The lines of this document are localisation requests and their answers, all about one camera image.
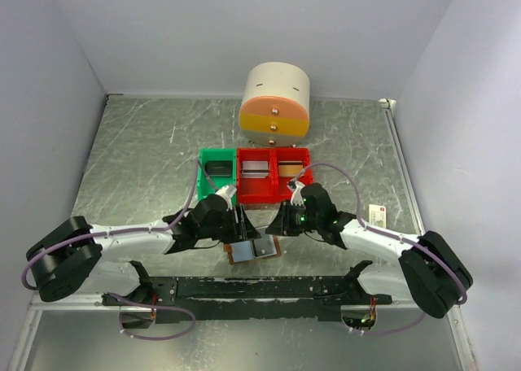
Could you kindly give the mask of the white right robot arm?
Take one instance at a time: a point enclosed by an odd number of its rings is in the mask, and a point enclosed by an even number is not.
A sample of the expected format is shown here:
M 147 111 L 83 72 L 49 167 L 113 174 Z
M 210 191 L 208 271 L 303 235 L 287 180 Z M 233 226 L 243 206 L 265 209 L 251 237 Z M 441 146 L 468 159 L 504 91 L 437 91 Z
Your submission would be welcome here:
M 361 304 L 372 295 L 390 295 L 411 299 L 427 315 L 442 318 L 466 299 L 473 277 L 437 232 L 401 234 L 375 227 L 338 210 L 318 183 L 291 181 L 288 187 L 291 197 L 280 203 L 268 234 L 296 237 L 315 232 L 324 243 L 387 262 L 385 267 L 362 269 L 346 283 L 351 302 Z

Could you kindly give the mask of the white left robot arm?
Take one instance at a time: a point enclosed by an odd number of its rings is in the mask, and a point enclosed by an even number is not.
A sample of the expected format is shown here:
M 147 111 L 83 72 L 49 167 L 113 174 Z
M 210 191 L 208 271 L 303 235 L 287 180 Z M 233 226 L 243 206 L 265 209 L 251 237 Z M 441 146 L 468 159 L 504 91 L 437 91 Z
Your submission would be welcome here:
M 152 285 L 135 257 L 189 251 L 204 239 L 231 244 L 260 236 L 243 206 L 223 193 L 134 227 L 91 225 L 72 216 L 27 251 L 22 283 L 47 303 L 76 293 L 112 292 L 141 305 L 150 299 Z

